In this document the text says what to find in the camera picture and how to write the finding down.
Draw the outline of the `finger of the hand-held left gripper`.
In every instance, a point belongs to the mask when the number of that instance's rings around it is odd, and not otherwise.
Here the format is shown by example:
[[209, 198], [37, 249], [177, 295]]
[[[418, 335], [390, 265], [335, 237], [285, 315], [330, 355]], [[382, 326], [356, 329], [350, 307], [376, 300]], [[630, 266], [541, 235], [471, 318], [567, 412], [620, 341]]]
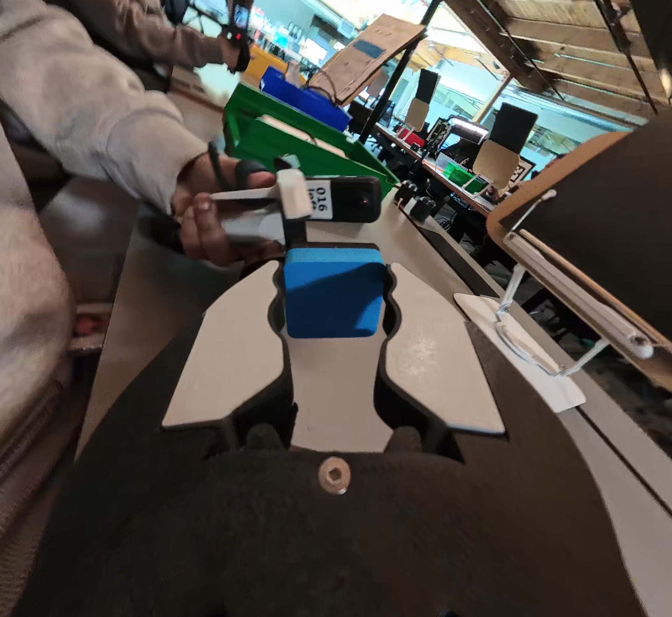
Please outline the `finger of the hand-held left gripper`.
[[212, 193], [210, 201], [230, 212], [279, 211], [288, 220], [305, 220], [313, 213], [307, 180], [298, 168], [277, 171], [272, 186]]
[[280, 213], [241, 213], [234, 218], [221, 219], [220, 223], [224, 233], [234, 244], [277, 242], [282, 246], [286, 245]]

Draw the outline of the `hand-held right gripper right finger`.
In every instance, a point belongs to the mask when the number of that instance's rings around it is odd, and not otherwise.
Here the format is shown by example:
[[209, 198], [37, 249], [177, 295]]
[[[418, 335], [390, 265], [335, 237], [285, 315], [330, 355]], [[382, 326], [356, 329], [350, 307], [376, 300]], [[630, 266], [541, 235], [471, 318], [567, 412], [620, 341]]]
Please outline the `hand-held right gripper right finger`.
[[384, 341], [374, 408], [391, 429], [415, 428], [426, 445], [452, 434], [504, 438], [505, 424], [466, 320], [399, 263], [388, 266]]

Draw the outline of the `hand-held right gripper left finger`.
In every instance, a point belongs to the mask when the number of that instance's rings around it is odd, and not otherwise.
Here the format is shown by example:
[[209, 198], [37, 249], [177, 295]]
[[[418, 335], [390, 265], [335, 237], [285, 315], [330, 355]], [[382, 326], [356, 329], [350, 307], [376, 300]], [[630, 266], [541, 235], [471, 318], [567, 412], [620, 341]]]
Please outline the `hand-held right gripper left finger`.
[[280, 267], [265, 263], [205, 311], [163, 430], [210, 428], [226, 445], [242, 445], [254, 426], [267, 424], [289, 445], [294, 393]]

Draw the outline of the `blue foam eraser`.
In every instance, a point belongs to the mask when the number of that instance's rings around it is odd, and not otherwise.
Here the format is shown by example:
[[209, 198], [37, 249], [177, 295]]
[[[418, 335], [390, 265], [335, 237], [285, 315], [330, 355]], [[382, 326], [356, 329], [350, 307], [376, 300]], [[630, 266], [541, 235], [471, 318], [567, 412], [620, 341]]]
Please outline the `blue foam eraser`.
[[291, 338], [368, 338], [377, 332], [387, 276], [377, 247], [290, 248], [283, 274]]

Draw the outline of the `person's left forearm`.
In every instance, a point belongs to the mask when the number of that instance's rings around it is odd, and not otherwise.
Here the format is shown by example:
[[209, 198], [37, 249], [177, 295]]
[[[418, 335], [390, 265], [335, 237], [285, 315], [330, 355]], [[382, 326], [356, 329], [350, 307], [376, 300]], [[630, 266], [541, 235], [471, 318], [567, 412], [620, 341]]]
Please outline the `person's left forearm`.
[[172, 102], [44, 0], [1, 0], [1, 103], [67, 172], [164, 213], [219, 189], [206, 143]]

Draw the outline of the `person's left hand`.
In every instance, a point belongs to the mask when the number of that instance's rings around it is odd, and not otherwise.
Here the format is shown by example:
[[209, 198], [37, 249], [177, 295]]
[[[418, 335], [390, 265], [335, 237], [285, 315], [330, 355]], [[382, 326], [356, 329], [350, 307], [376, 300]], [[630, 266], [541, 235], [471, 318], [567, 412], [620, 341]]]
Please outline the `person's left hand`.
[[222, 227], [223, 219], [236, 218], [251, 207], [238, 201], [213, 201], [210, 195], [219, 192], [218, 177], [225, 187], [237, 186], [239, 160], [218, 154], [219, 169], [214, 170], [208, 153], [198, 156], [185, 166], [178, 176], [171, 197], [173, 217], [181, 225], [181, 245], [187, 257], [207, 260], [217, 267], [229, 267], [237, 262], [250, 265], [277, 258], [284, 254], [275, 241], [262, 243], [231, 242]]

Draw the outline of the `green plastic storage bin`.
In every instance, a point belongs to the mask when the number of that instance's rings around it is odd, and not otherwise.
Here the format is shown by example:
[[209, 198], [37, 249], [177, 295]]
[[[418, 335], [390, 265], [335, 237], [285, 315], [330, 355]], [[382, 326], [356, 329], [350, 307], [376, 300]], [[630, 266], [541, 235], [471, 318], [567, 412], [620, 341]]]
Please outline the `green plastic storage bin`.
[[246, 83], [236, 85], [226, 103], [223, 135], [228, 155], [254, 159], [271, 170], [275, 159], [295, 156], [307, 177], [371, 176], [380, 181], [383, 196], [399, 183], [348, 134]]

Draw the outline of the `wooden office desk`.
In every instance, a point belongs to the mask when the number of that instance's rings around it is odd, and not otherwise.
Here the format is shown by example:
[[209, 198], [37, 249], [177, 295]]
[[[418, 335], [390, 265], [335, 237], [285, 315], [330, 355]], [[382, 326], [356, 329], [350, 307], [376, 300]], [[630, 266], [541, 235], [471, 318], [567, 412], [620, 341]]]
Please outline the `wooden office desk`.
[[440, 197], [454, 195], [462, 200], [470, 209], [488, 216], [495, 208], [490, 199], [491, 183], [482, 175], [475, 175], [448, 160], [446, 167], [440, 167], [436, 162], [415, 151], [403, 139], [397, 137], [390, 129], [380, 124], [374, 126], [372, 133], [378, 146], [393, 155], [393, 163], [403, 164], [407, 173], [417, 175], [423, 181], [428, 177], [428, 191]]

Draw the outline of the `blue plastic crate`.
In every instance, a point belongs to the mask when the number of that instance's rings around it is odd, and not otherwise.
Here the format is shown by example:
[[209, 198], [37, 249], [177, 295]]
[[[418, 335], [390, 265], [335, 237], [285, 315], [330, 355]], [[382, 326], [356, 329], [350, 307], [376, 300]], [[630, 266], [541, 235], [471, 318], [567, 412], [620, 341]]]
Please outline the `blue plastic crate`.
[[289, 83], [284, 74], [269, 66], [259, 82], [262, 92], [301, 111], [321, 123], [344, 132], [351, 116], [340, 107], [335, 106], [326, 96], [310, 89], [302, 89]]

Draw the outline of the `small green bin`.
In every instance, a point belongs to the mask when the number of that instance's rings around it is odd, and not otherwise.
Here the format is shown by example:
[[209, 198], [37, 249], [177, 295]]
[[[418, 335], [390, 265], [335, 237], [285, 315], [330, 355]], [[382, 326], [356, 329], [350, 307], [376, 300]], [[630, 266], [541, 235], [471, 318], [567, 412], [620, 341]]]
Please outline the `small green bin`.
[[475, 175], [460, 164], [449, 161], [443, 169], [443, 175], [451, 183], [459, 186], [462, 190], [470, 194], [480, 194], [489, 185], [487, 179], [480, 175]]

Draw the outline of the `black steel pillar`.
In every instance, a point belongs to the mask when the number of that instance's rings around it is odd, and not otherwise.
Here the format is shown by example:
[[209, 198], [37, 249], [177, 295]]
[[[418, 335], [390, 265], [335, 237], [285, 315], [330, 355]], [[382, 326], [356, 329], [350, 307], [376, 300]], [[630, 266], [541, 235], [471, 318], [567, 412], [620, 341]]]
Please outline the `black steel pillar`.
[[[441, 1], [443, 0], [431, 0], [431, 2], [427, 7], [427, 10], [424, 13], [424, 16], [422, 17], [421, 25], [424, 25], [425, 27], [429, 26], [429, 22], [432, 20]], [[383, 112], [385, 111], [388, 105], [392, 93], [394, 92], [397, 84], [399, 83], [399, 80], [410, 61], [411, 56], [413, 55], [415, 49], [417, 48], [423, 36], [424, 33], [420, 34], [417, 38], [415, 38], [412, 42], [410, 42], [408, 47], [402, 53], [402, 56], [399, 59], [397, 67], [395, 68], [394, 72], [392, 73], [391, 77], [386, 83], [385, 89], [383, 90], [381, 96], [378, 98], [373, 111], [371, 112], [369, 118], [367, 119], [363, 127], [362, 133], [360, 134], [358, 139], [361, 144], [366, 143], [366, 141], [368, 140], [369, 136], [372, 133], [374, 126], [379, 122]]]

